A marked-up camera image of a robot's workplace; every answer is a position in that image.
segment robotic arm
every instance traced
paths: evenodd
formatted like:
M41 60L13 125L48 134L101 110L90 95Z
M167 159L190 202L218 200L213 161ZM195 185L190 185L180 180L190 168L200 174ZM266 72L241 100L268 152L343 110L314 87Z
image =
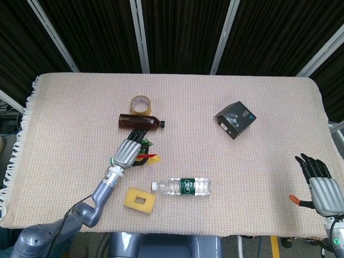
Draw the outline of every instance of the robotic arm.
M102 181L91 195L95 208L80 202L68 210L65 217L50 224L38 224L24 229L13 249L11 258L45 258L53 243L63 242L76 234L82 225L94 227L99 222L103 208L110 198L115 185L130 168L140 152L140 142L147 130L134 130L124 140Z
M337 258L344 257L344 199L342 192L326 165L320 160L301 154L295 157L309 186L312 201L306 202L290 196L290 199L299 206L315 209L325 217L324 225L333 252Z

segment black box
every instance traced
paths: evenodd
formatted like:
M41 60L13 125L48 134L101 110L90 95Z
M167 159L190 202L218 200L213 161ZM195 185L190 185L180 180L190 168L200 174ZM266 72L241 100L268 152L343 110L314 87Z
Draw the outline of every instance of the black box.
M256 116L252 114L240 101L225 107L216 116L217 123L233 139L242 133L254 120Z

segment tablecloth fringe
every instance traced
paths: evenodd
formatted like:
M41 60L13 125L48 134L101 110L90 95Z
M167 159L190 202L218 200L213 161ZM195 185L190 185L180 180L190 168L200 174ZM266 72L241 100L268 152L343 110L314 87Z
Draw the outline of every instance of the tablecloth fringe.
M15 181L15 177L17 175L16 165L17 161L20 160L22 156L22 146L26 142L26 135L27 135L27 128L28 123L31 120L32 110L33 110L33 100L35 100L37 95L37 88L39 85L39 76L36 77L34 82L32 83L33 91L30 97L27 98L26 108L24 108L24 115L21 119L21 131L17 134L17 141L13 146L13 152L10 158L10 164L7 166L5 178L4 178L4 186L3 189L0 191L0 221L6 215L6 202L10 199L12 190L13 190L13 183Z

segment roll of tape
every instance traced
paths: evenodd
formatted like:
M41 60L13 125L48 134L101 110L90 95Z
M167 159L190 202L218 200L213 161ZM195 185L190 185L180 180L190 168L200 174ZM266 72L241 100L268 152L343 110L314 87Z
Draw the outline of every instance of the roll of tape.
M152 112L151 101L146 96L136 96L130 102L130 110L133 114L149 116Z

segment beige tablecloth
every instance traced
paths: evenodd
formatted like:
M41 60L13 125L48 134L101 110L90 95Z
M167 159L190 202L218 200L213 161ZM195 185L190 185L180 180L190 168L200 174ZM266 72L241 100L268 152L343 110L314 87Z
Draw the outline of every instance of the beige tablecloth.
M91 194L130 132L118 128L118 116L136 95L148 96L152 115L166 121L147 134L162 161L127 170L99 224L84 231L325 237L323 218L288 198L310 199L294 156L323 160L341 187L344 162L317 86L297 77L39 76L1 193L1 226L50 223ZM236 101L257 120L232 140L213 116ZM129 187L150 191L167 177L208 177L212 194L158 194L150 215L123 206Z

